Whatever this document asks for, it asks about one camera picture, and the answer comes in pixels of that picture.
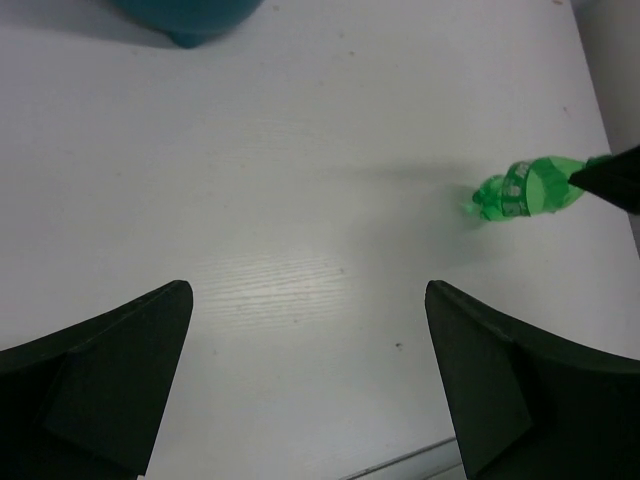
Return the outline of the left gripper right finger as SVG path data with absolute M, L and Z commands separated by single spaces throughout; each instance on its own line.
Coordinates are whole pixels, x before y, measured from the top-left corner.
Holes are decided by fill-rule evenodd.
M 427 322 L 469 479 L 636 479 L 639 363 L 433 280 Z

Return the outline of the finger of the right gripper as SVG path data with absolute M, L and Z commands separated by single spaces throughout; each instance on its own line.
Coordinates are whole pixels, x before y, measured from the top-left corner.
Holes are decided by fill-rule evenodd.
M 618 154 L 589 159 L 570 176 L 569 183 L 612 204 L 628 214 L 639 214 L 640 146 Z

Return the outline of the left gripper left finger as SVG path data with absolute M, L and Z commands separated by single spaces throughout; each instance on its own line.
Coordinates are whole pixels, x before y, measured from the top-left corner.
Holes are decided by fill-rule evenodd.
M 192 311 L 175 280 L 2 351 L 2 478 L 145 475 Z

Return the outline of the green plastic bottle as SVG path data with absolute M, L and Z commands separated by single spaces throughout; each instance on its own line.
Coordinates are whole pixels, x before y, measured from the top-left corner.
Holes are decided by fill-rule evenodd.
M 569 182 L 570 177 L 609 158 L 610 154 L 587 160 L 550 155 L 515 162 L 505 174 L 486 179 L 473 192 L 465 209 L 489 222 L 556 213 L 584 194 Z

